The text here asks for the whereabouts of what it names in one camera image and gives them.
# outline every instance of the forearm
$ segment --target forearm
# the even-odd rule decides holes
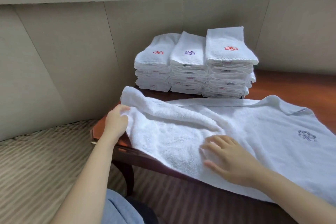
[[[283,208],[299,224],[336,223],[336,208],[284,176],[264,170],[254,186]]]
[[[106,137],[108,135],[103,135],[96,144],[52,224],[101,222],[113,153],[113,146]]]

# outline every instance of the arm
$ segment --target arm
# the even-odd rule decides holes
[[[129,107],[118,105],[108,113],[103,135],[51,224],[101,222],[113,149],[128,124],[127,116],[120,116],[124,110]]]
[[[209,160],[204,161],[207,167],[231,183],[260,190],[299,224],[336,223],[336,207],[314,196],[284,176],[263,167],[233,138],[208,137],[201,148],[217,154],[223,160],[225,169]]]

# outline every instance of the person's left arm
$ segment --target person's left arm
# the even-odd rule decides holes
[[[127,116],[120,116],[125,110],[129,107],[118,105],[108,113],[103,135],[51,224],[101,222],[113,149],[128,125]]]

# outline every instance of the purple embroidered logo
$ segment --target purple embroidered logo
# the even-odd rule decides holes
[[[186,51],[186,52],[184,52],[185,54],[188,54],[188,55],[195,55],[195,52],[193,52],[193,51]]]
[[[307,131],[299,130],[298,133],[299,133],[299,136],[302,137],[303,139],[306,139],[310,142],[313,142],[313,141],[317,142],[316,136],[312,135],[311,133],[309,133]]]

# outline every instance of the person's right arm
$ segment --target person's right arm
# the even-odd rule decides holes
[[[336,207],[264,167],[233,138],[208,137],[201,148],[223,160],[224,169],[209,160],[204,161],[207,167],[231,183],[263,192],[299,224],[336,223]]]

